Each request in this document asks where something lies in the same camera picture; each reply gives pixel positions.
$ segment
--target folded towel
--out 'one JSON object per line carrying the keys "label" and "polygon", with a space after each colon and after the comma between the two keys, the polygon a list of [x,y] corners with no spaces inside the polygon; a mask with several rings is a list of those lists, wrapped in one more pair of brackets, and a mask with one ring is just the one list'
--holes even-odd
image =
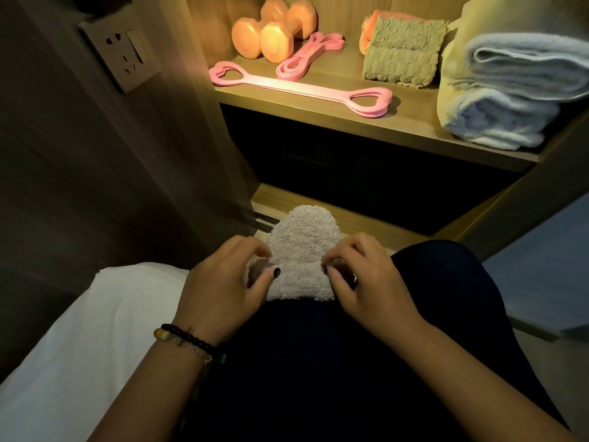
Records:
{"label": "folded towel", "polygon": [[266,300],[312,297],[333,299],[321,258],[340,240],[339,227],[331,213],[319,206],[294,208],[270,235],[270,260],[280,267],[280,276],[270,286]]}
{"label": "folded towel", "polygon": [[471,0],[442,74],[546,101],[589,96],[589,0]]}
{"label": "folded towel", "polygon": [[379,10],[375,9],[371,16],[366,17],[364,22],[362,23],[362,33],[360,34],[360,53],[365,56],[366,50],[370,46],[370,42],[372,41],[372,35],[374,34],[374,27],[376,26],[376,21],[379,17],[383,18],[401,18],[404,20],[418,20],[418,21],[425,21],[419,17],[415,17],[413,15],[404,14],[402,12],[390,12],[386,10]]}
{"label": "folded towel", "polygon": [[379,17],[362,75],[411,88],[429,85],[436,74],[447,24]]}
{"label": "folded towel", "polygon": [[[459,25],[459,21],[454,22],[449,32]],[[447,45],[442,61],[453,45]],[[534,101],[493,88],[452,86],[442,72],[437,110],[442,127],[463,140],[517,150],[540,145],[544,141],[542,130],[556,118],[560,108],[555,102]]]}

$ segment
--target forearm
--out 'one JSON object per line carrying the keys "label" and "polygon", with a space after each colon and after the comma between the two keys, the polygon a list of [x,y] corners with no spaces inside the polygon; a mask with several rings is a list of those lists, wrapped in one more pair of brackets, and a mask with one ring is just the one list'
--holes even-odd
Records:
{"label": "forearm", "polygon": [[475,441],[574,441],[572,434],[438,328],[396,334],[391,348]]}
{"label": "forearm", "polygon": [[203,366],[187,348],[156,341],[88,441],[168,440]]}

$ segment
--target light switch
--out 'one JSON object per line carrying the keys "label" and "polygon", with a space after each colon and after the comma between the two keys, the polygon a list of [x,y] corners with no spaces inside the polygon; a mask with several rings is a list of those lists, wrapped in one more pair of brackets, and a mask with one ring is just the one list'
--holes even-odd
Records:
{"label": "light switch", "polygon": [[95,21],[85,21],[79,27],[123,93],[129,93],[159,72],[132,4]]}

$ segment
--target pink resistance band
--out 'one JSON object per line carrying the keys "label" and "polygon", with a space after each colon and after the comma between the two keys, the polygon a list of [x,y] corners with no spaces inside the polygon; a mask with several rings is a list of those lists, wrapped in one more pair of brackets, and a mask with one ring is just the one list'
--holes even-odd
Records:
{"label": "pink resistance band", "polygon": [[314,32],[305,43],[291,57],[278,65],[276,77],[284,81],[298,81],[303,77],[313,61],[323,54],[323,51],[343,49],[346,41],[341,34],[327,34]]}
{"label": "pink resistance band", "polygon": [[[241,73],[243,76],[242,79],[236,79],[233,81],[221,79],[221,77],[231,69]],[[271,90],[283,91],[285,93],[308,96],[310,98],[324,99],[326,101],[343,103],[354,113],[366,118],[378,118],[384,115],[387,113],[389,104],[393,100],[393,92],[388,88],[373,87],[356,91],[342,91],[333,88],[308,85],[306,83],[281,81],[279,79],[251,75],[241,66],[234,64],[233,62],[217,62],[217,64],[209,70],[209,74],[213,83],[218,87],[251,85],[253,87],[268,88]],[[360,98],[363,96],[377,97],[376,104],[370,107],[365,107],[352,101],[353,98]]]}

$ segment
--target orange towel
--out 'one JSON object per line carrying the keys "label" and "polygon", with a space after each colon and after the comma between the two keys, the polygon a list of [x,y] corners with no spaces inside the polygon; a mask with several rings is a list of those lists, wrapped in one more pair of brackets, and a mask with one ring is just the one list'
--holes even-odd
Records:
{"label": "orange towel", "polygon": [[400,18],[403,20],[419,20],[425,21],[422,18],[415,17],[409,14],[403,14],[402,12],[390,12],[387,10],[378,10],[376,9],[371,16],[366,17],[364,23],[362,23],[362,34],[360,35],[360,52],[363,56],[366,55],[366,50],[368,46],[370,46],[370,41],[372,40],[372,33],[374,32],[374,27],[376,26],[376,21],[379,17],[384,18]]}

